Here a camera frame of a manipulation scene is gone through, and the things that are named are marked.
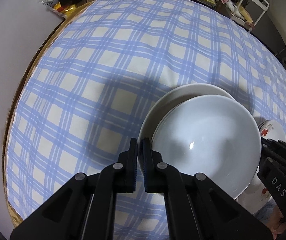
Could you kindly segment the person's right hand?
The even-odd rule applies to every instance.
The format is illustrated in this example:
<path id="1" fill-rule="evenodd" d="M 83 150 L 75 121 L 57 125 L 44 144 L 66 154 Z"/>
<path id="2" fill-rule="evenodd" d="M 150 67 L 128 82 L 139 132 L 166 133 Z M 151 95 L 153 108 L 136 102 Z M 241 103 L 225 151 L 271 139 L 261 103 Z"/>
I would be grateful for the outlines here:
<path id="1" fill-rule="evenodd" d="M 274 239 L 286 230 L 284 217 L 273 199 L 269 200 L 254 216 L 270 229 Z"/>

